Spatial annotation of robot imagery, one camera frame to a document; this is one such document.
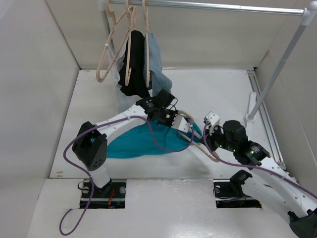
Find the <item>teal t shirt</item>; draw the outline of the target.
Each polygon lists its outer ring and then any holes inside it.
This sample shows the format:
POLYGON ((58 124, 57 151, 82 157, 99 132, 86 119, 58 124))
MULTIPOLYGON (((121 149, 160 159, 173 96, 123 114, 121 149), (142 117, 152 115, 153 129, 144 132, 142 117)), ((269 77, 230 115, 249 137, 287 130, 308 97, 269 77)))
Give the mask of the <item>teal t shirt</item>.
POLYGON ((144 155, 163 155, 184 149, 189 141, 176 129, 150 122, 154 136, 147 124, 137 126, 117 137, 107 146, 107 157, 130 159, 144 155))

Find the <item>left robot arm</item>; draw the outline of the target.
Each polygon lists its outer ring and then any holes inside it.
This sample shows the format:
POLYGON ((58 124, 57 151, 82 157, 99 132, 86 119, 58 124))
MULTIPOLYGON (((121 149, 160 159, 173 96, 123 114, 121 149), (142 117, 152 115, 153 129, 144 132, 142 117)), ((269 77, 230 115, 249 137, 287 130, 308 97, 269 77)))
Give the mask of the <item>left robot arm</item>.
POLYGON ((107 146, 116 138, 129 130, 157 121, 171 127, 177 115, 176 110, 168 109, 175 97, 162 89, 156 96, 142 98, 124 112, 104 121, 91 124, 89 121, 81 125, 78 138, 72 145, 72 151, 85 165, 94 185, 93 191, 98 196, 106 196, 110 192, 112 180, 106 172, 107 146))

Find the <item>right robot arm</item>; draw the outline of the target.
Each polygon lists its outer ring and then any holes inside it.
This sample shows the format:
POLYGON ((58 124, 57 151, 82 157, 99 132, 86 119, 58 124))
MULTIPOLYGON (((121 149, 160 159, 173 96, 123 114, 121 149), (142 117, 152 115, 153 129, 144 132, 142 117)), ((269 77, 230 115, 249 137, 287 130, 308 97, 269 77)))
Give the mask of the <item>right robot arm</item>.
POLYGON ((269 152, 260 144, 248 139, 246 130, 236 120, 218 122, 204 120, 203 142, 220 162, 240 167, 229 183, 234 195, 247 195, 282 217, 299 238, 317 236, 317 196, 299 185, 285 172, 269 152), (232 152, 236 164, 227 162, 216 149, 232 152))

